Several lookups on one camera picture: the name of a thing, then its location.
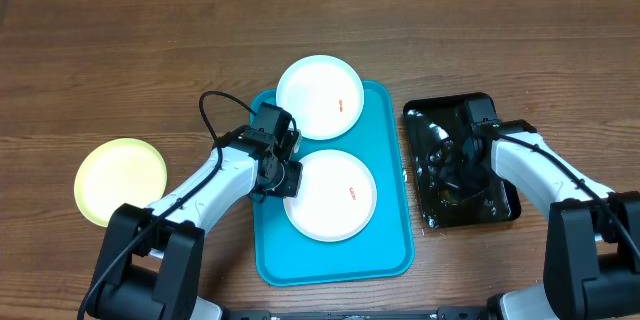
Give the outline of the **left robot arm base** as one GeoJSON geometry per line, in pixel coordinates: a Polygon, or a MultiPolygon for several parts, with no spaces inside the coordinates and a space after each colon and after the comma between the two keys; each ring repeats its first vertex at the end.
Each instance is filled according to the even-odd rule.
{"type": "Polygon", "coordinates": [[[225,310],[198,296],[205,232],[166,219],[135,247],[155,217],[125,204],[111,216],[79,316],[96,319],[214,319],[225,310]]]}

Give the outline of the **yellow green sponge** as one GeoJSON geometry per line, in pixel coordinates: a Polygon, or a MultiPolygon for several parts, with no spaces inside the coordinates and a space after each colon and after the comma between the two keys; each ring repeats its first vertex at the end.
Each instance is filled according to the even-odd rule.
{"type": "Polygon", "coordinates": [[[439,192],[439,197],[441,205],[446,207],[458,206],[462,202],[459,194],[455,191],[442,190],[439,192]]]}

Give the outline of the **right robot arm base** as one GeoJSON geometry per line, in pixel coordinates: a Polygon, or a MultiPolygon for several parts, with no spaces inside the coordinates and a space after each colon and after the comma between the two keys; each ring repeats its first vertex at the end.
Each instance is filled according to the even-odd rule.
{"type": "Polygon", "coordinates": [[[554,203],[543,281],[494,296],[482,319],[607,319],[639,313],[639,261],[594,202],[554,203]]]}

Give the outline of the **yellow plate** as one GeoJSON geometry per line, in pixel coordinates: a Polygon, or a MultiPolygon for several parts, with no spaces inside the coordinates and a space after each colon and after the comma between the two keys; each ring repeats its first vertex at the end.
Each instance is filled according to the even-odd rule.
{"type": "Polygon", "coordinates": [[[135,138],[119,138],[94,149],[81,163],[74,180],[80,213],[105,227],[123,204],[144,208],[160,199],[167,184],[167,168],[152,145],[135,138]]]}

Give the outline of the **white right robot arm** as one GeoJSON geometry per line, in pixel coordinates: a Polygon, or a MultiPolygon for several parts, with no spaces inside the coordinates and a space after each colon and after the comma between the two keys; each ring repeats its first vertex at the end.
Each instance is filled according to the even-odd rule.
{"type": "Polygon", "coordinates": [[[476,122],[456,141],[446,137],[427,156],[434,185],[468,199],[497,183],[511,184],[547,217],[553,203],[604,200],[614,190],[555,153],[524,120],[476,122]]]}

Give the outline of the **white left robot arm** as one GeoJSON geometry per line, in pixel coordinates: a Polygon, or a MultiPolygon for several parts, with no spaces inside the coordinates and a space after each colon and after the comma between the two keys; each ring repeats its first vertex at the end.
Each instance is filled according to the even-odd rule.
{"type": "Polygon", "coordinates": [[[302,164],[300,133],[287,130],[280,137],[243,126],[219,139],[206,162],[173,192],[152,202],[153,215],[166,213],[174,223],[189,221],[210,231],[240,198],[256,193],[287,198],[297,195],[302,164]]]}

